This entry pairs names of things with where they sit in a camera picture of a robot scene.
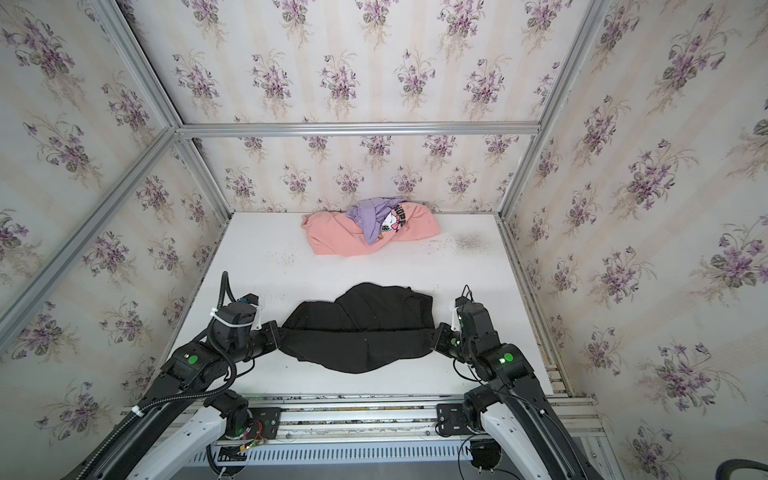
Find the black cloth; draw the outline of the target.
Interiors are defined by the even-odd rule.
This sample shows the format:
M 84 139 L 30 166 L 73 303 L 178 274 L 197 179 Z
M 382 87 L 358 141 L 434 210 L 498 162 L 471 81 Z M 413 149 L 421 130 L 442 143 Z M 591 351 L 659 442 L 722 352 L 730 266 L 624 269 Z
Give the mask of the black cloth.
M 431 352 L 433 297 L 401 286 L 361 283 L 334 301 L 304 301 L 279 329 L 280 351 L 347 374 Z

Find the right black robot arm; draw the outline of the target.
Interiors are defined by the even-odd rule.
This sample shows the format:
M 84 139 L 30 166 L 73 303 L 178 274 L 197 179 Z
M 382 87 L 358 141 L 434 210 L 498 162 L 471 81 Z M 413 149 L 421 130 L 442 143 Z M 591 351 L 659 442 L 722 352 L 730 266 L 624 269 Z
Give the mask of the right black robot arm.
M 450 324 L 434 334 L 433 350 L 463 363 L 478 386 L 464 394 L 469 428 L 492 438 L 524 479 L 600 479 L 555 413 L 531 363 L 503 343 L 485 306 L 454 300 Z

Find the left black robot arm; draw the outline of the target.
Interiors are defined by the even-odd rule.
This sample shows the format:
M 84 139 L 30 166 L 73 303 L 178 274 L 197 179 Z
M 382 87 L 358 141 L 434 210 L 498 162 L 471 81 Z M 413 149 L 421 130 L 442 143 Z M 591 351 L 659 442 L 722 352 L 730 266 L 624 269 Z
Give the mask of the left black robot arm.
M 126 479 L 166 429 L 195 401 L 211 413 L 213 436 L 243 439 L 254 423 L 248 401 L 232 386 L 237 364 L 278 349 L 274 321 L 254 328 L 259 297 L 248 294 L 213 309 L 204 331 L 177 348 L 147 392 L 67 479 Z

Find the pink cloth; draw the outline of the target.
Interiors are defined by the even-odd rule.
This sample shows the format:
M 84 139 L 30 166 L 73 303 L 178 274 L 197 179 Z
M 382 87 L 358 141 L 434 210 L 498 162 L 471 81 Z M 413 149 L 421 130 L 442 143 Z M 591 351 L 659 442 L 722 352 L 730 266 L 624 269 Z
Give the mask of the pink cloth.
M 305 231 L 312 251 L 316 255 L 354 257 L 373 254 L 390 243 L 426 240 L 441 233 L 432 212 L 424 205 L 405 202 L 395 213 L 402 211 L 404 224 L 395 230 L 382 231 L 369 244 L 364 231 L 342 212 L 319 211 L 305 215 L 301 228 Z

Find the purple cloth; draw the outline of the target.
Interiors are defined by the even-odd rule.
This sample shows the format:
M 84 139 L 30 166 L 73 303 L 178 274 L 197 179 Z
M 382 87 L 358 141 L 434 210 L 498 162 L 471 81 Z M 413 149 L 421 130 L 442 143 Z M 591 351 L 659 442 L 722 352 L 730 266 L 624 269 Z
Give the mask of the purple cloth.
M 346 216 L 361 230 L 368 245 L 378 241 L 382 233 L 397 232 L 406 223 L 405 200 L 396 197 L 376 197 L 350 206 Z

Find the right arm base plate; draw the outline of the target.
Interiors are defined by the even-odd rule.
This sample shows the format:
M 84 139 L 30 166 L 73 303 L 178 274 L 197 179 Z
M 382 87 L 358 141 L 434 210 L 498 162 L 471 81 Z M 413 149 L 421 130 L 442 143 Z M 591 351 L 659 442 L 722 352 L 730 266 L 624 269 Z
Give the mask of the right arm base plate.
M 478 412 L 465 403 L 440 403 L 436 405 L 435 431 L 443 438 L 482 434 Z

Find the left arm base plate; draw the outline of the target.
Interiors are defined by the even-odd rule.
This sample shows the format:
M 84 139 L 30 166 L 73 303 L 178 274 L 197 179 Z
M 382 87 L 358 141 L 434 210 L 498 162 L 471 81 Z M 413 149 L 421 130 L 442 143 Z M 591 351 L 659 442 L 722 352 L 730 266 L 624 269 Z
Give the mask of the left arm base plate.
M 282 412 L 279 407 L 248 407 L 223 413 L 221 417 L 225 421 L 225 429 L 219 440 L 240 443 L 274 440 Z

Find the aluminium mounting rail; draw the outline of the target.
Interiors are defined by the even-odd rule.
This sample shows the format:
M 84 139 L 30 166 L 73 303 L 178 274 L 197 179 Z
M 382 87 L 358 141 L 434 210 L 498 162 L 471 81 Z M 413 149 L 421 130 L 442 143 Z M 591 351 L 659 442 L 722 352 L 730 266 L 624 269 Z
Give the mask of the aluminium mounting rail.
M 549 397 L 550 405 L 574 437 L 607 437 L 592 399 Z M 281 410 L 273 443 L 446 440 L 437 436 L 437 406 L 461 403 L 461 395 L 251 397 L 249 407 Z M 187 423 L 202 402 L 187 407 L 155 444 Z

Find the horizontal aluminium frame bar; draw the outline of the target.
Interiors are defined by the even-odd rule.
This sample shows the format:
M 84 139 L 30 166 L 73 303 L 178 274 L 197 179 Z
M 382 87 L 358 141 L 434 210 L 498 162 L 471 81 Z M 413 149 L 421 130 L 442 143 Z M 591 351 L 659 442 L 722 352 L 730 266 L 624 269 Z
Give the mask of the horizontal aluminium frame bar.
M 421 135 L 535 135 L 541 124 L 535 121 L 450 121 L 450 122 L 294 122 L 294 123 L 209 123 L 185 124 L 176 129 L 181 138 L 239 137 L 341 137 Z

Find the left aluminium frame bar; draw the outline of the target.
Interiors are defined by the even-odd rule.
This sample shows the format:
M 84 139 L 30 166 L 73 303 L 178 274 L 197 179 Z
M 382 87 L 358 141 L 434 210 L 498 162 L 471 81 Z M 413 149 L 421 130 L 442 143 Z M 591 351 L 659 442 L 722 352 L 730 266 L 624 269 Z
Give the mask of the left aluminium frame bar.
M 17 338 L 30 318 L 77 263 L 78 258 L 108 226 L 140 180 L 149 173 L 176 139 L 173 128 L 165 129 L 140 155 L 131 168 L 107 192 L 83 223 L 66 239 L 51 260 L 10 303 L 1 315 L 1 353 Z

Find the right aluminium frame bar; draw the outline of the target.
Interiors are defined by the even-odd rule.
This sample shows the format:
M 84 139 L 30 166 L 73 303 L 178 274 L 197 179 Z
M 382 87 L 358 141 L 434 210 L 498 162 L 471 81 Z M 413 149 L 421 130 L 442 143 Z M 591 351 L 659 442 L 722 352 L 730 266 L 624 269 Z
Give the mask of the right aluminium frame bar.
M 535 161 L 544 144 L 550 138 L 558 116 L 568 102 L 568 96 L 589 56 L 589 52 L 600 32 L 603 19 L 611 4 L 612 1 L 607 0 L 590 1 L 588 3 L 588 8 L 585 10 L 573 41 L 566 51 L 566 55 L 558 70 L 557 78 L 544 103 L 542 116 L 538 122 L 538 130 L 531 136 L 525 153 L 521 157 L 512 180 L 505 191 L 498 211 L 500 219 L 507 220 L 514 213 L 522 191 L 532 175 Z

